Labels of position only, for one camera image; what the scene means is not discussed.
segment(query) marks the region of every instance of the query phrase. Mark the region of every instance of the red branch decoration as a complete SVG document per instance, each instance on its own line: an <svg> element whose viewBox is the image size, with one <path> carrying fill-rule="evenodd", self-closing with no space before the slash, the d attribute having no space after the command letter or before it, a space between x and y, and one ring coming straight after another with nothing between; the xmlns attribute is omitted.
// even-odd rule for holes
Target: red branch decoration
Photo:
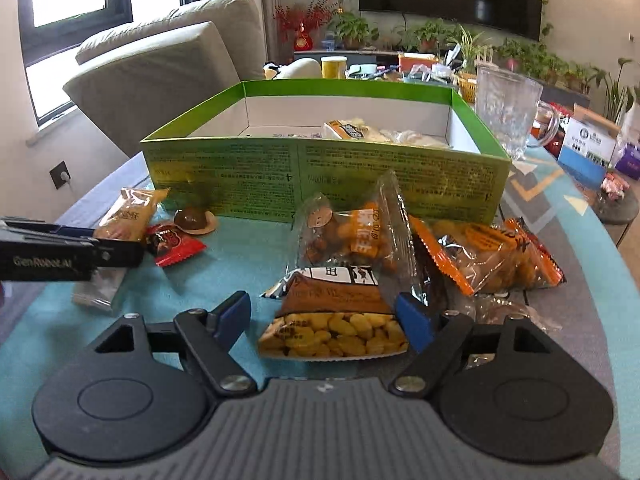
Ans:
<svg viewBox="0 0 640 480"><path fill-rule="evenodd" d="M273 19L278 22L281 40L288 41L290 32L311 32L329 23L337 7L337 2L331 0L311 0L306 9L300 4L293 7L276 6Z"/></svg>

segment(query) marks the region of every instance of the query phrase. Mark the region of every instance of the gray ridged surface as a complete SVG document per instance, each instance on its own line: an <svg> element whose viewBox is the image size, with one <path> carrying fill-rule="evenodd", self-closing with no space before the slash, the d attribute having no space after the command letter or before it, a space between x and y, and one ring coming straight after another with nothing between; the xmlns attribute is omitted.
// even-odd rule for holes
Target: gray ridged surface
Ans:
<svg viewBox="0 0 640 480"><path fill-rule="evenodd" d="M618 476L596 458L554 467L500 462L462 444L421 400L376 378L272 380L263 394L224 402L204 431L156 462L94 469L57 458L36 480L545 479Z"/></svg>

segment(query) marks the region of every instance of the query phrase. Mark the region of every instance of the floor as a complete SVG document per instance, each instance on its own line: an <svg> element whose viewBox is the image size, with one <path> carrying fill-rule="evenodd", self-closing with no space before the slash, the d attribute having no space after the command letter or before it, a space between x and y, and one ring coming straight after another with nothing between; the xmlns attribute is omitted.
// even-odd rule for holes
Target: floor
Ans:
<svg viewBox="0 0 640 480"><path fill-rule="evenodd" d="M627 181L631 184L636 196L640 197L640 182L631 178L628 178ZM619 237L620 234L616 232L614 236ZM631 275L636 280L636 286L640 288L640 218L637 218L630 227L625 239L620 244L619 250L626 262L626 266L631 271Z"/></svg>

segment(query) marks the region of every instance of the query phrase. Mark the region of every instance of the metal screw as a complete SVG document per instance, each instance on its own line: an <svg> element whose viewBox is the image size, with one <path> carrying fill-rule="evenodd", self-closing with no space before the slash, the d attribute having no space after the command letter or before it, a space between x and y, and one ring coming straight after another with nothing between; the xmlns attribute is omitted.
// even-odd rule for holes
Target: metal screw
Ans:
<svg viewBox="0 0 640 480"><path fill-rule="evenodd" d="M407 375L396 379L396 390L408 394L416 394L427 387L422 377Z"/></svg>
<svg viewBox="0 0 640 480"><path fill-rule="evenodd" d="M220 386L228 392L244 392L252 385L252 380L245 375L229 375L222 379Z"/></svg>

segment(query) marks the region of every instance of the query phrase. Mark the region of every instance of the chocolate ball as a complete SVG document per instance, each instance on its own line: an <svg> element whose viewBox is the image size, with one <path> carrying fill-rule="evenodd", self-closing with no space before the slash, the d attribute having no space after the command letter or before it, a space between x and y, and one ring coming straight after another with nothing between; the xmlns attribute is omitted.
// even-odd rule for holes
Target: chocolate ball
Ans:
<svg viewBox="0 0 640 480"><path fill-rule="evenodd" d="M204 209L186 207L175 212L174 224L187 231L198 231L207 226L207 215Z"/></svg>

